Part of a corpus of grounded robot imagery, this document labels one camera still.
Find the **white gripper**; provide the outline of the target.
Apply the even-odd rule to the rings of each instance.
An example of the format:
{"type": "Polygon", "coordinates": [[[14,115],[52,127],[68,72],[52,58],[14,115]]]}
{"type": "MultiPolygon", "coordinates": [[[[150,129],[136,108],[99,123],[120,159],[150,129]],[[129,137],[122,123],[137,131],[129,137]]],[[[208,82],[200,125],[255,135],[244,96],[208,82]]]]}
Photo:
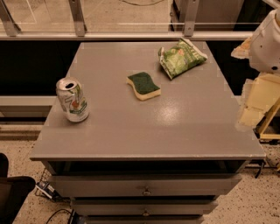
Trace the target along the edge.
{"type": "Polygon", "coordinates": [[[280,9],[272,10],[254,31],[232,52],[237,59],[248,59],[259,72],[246,79],[241,92],[238,124],[254,128],[280,98],[280,9]]]}

